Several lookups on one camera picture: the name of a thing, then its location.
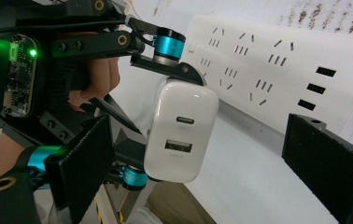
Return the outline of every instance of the usb-c port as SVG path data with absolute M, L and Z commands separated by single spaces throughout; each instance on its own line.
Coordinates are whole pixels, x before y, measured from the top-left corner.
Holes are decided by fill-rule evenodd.
M 181 123 L 187 123 L 187 124 L 194 123 L 194 119 L 187 119 L 187 118 L 183 118 L 183 117 L 177 117 L 176 121 L 181 122 Z

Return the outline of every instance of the outlet slot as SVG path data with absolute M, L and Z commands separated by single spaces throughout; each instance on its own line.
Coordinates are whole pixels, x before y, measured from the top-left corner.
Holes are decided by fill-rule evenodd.
M 246 50 L 244 51 L 244 53 L 243 53 L 243 50 L 244 50 L 244 47 L 243 47 L 243 46 L 241 46 L 241 48 L 240 48 L 240 46 L 237 45 L 237 46 L 234 48 L 234 53 L 237 53 L 237 51 L 238 51 L 238 54 L 247 55 L 248 48 L 246 48 Z
M 229 67 L 227 67 L 224 75 L 227 76 L 228 73 L 229 73 L 229 77 L 231 77 L 233 75 L 233 78 L 235 78 L 237 76 L 238 71 L 237 70 L 233 70 L 232 68 L 229 70 Z
M 314 84 L 311 84 L 311 83 L 308 84 L 307 89 L 310 90 L 310 91 L 314 91 L 316 93 L 319 93 L 319 94 L 323 94 L 324 91 L 326 90 L 323 87 L 320 87 L 320 86 L 317 86 L 317 85 L 314 85 Z
M 273 88 L 273 84 L 270 84 L 269 88 L 267 88 L 267 92 L 270 92 L 270 90 Z
M 270 55 L 270 58 L 269 58 L 268 63 L 270 63 L 270 62 L 273 60 L 273 57 L 274 57 L 274 56 L 275 56 L 274 54 Z
M 278 63 L 278 60 L 279 60 L 279 56 L 276 56 L 276 59 L 275 59 L 275 64 Z
M 281 64 L 280 64 L 280 66 L 284 66 L 284 63 L 285 63 L 286 60 L 287 60 L 287 58 L 284 58 L 284 59 L 282 60 Z
M 275 48 L 276 48 L 279 44 L 281 44 L 281 42 L 282 42 L 282 40 L 279 40 L 278 42 L 276 42 Z
M 267 82 L 263 82 L 263 85 L 261 86 L 261 89 L 264 90 L 264 87 L 266 86 Z
M 259 106 L 264 105 L 264 103 L 266 103 L 266 102 L 267 102 L 267 100 L 263 100 L 262 102 L 259 103 Z
M 259 87 L 259 84 L 261 84 L 261 80 L 260 80 L 260 79 L 258 80 L 258 83 L 256 83 L 256 86 L 255 86 L 255 87 L 258 88 L 258 87 Z
M 305 100 L 300 100 L 298 105 L 301 106 L 301 107 L 304 107 L 304 108 L 306 108 L 308 110 L 311 110 L 311 111 L 313 111 L 314 108 L 316 108 L 316 105 L 311 104 L 310 102 L 307 102 Z
M 204 67 L 209 67 L 210 64 L 211 64 L 211 61 L 207 60 L 205 58 L 203 58 L 202 61 L 200 62 L 200 65 L 202 65 Z
M 321 75 L 324 75 L 324 76 L 327 76 L 327 77 L 333 77 L 334 74 L 336 73 L 336 71 L 334 70 L 331 70 L 329 68 L 324 68 L 324 67 L 319 67 L 317 69 L 317 72 L 318 74 L 321 74 Z
M 219 40 L 211 38 L 211 39 L 209 40 L 208 45 L 209 45 L 209 46 L 218 47 L 218 46 L 219 46 L 219 42 L 220 42 Z

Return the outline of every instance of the usb-a port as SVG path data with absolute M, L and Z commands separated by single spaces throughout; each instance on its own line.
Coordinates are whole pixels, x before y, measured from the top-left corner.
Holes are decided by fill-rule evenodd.
M 165 142 L 165 149 L 171 149 L 176 151 L 191 152 L 191 147 L 193 144 L 178 142 L 174 140 L 169 140 Z

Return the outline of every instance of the power strip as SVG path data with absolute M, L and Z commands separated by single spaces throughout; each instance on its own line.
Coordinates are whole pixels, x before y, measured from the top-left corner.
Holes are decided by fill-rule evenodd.
M 226 103 L 285 133 L 289 113 L 353 133 L 353 36 L 196 16 L 182 61 Z

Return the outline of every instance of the teal motor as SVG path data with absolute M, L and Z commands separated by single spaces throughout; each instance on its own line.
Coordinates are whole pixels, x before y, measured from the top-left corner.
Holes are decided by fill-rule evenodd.
M 144 189 L 148 182 L 148 176 L 144 171 L 129 165 L 122 167 L 120 177 L 122 179 L 121 185 L 131 191 Z
M 176 66 L 182 57 L 186 37 L 173 30 L 160 27 L 153 36 L 153 61 L 169 66 Z

